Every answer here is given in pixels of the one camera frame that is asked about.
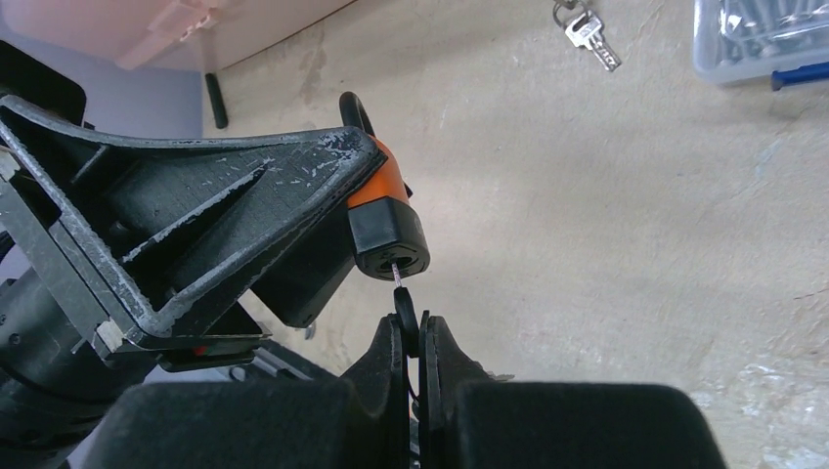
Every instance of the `blue object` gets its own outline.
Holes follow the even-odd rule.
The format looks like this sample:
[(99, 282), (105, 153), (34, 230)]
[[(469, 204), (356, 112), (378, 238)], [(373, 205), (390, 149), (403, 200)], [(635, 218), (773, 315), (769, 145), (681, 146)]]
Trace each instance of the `blue object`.
[(829, 79), (829, 62), (806, 65), (790, 71), (774, 71), (771, 74), (771, 91), (783, 87)]

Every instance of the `plastic container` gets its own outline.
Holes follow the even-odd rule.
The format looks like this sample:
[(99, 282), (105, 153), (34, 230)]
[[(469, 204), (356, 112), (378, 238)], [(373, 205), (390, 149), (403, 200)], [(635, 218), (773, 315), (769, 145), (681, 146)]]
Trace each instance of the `plastic container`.
[(353, 0), (0, 0), (14, 32), (119, 66), (213, 71)]
[(696, 0), (693, 61), (715, 84), (829, 62), (829, 1)]

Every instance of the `key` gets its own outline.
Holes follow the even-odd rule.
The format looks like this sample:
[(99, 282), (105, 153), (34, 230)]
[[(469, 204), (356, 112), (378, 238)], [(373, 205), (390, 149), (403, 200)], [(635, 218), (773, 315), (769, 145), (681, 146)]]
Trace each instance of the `key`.
[(601, 61), (601, 64), (604, 65), (605, 70), (613, 71), (619, 68), (622, 60), (604, 42), (604, 36), (601, 34), (602, 27), (604, 27), (604, 23), (601, 22), (596, 13), (586, 11), (570, 22), (564, 32), (576, 47), (584, 47), (593, 52)]

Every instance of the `orange and black padlock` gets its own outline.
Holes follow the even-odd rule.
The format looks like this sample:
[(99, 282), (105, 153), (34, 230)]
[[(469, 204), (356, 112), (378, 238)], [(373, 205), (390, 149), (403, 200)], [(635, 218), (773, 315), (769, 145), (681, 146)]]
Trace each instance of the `orange and black padlock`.
[(394, 280), (429, 267), (429, 248), (417, 213), (409, 206), (412, 194), (403, 182), (391, 150), (374, 136), (366, 110), (354, 93), (339, 101), (343, 125), (357, 127), (374, 138), (388, 160), (369, 181), (348, 198), (348, 222), (354, 240), (354, 261), (369, 277)]

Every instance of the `table surface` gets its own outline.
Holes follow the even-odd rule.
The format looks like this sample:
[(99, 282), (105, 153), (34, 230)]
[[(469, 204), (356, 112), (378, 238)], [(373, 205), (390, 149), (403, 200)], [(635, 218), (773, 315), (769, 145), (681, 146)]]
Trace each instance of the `table surface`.
[[(462, 348), (520, 380), (667, 383), (732, 467), (829, 466), (829, 86), (717, 88), (691, 2), (593, 2), (607, 73), (551, 0), (359, 0), (218, 73), (248, 136), (335, 127), (355, 91), (432, 254), (406, 281)], [(354, 272), (309, 341), (365, 351), (392, 286)]]

